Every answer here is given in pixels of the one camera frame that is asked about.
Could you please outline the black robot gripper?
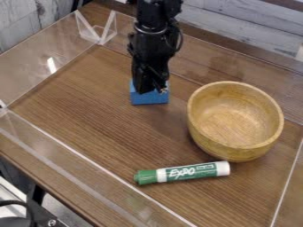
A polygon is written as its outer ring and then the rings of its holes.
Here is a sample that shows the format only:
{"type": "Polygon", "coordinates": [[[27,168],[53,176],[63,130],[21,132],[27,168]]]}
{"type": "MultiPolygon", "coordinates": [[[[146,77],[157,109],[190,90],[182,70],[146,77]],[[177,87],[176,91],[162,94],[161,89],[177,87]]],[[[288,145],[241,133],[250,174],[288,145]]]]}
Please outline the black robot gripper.
{"type": "Polygon", "coordinates": [[[128,38],[132,85],[136,92],[138,94],[150,92],[154,86],[160,94],[166,93],[168,63],[182,47],[182,31],[177,25],[168,25],[161,30],[134,25],[128,38]]]}

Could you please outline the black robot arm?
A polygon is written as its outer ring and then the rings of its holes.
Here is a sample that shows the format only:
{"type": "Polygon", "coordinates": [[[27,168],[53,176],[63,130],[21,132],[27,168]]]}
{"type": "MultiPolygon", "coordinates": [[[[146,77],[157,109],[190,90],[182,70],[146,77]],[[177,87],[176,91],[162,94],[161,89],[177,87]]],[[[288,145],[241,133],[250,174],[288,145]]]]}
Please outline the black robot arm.
{"type": "Polygon", "coordinates": [[[165,93],[168,63],[182,46],[182,31],[174,19],[182,0],[138,0],[133,31],[128,34],[132,85],[138,94],[165,93]]]}

